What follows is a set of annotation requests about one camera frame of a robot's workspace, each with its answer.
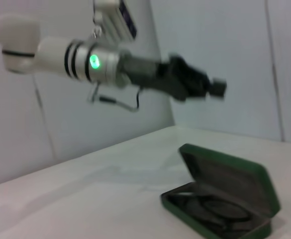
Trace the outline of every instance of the cable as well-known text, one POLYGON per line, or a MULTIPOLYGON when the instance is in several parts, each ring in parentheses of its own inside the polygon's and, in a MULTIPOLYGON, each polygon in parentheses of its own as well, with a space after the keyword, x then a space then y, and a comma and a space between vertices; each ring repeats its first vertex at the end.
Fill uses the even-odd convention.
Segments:
POLYGON ((97 83, 97 86, 94 89, 92 96, 91 96, 91 94, 89 94, 89 96, 88 96, 89 102, 94 103, 95 101, 99 101, 99 102, 105 103, 105 104, 117 105, 117 106, 122 107, 125 110, 130 111, 132 113, 139 111, 139 109, 140 109, 139 97, 140 97, 141 92, 143 91, 142 88, 140 88, 136 94, 136 107, 133 107, 133 106, 130 106, 122 101, 118 101, 116 98, 112 98, 112 97, 105 96, 105 95, 98 95, 99 86, 100 86, 100 82, 97 83))

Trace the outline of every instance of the white table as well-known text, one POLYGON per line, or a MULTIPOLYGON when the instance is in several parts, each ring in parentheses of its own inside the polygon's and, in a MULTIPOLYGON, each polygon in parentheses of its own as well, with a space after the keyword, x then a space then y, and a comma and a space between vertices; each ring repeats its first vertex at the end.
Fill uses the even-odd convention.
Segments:
POLYGON ((177 149, 192 143, 264 164, 291 239, 291 144, 170 127, 0 185, 0 239, 199 239, 160 194, 190 182, 177 149))

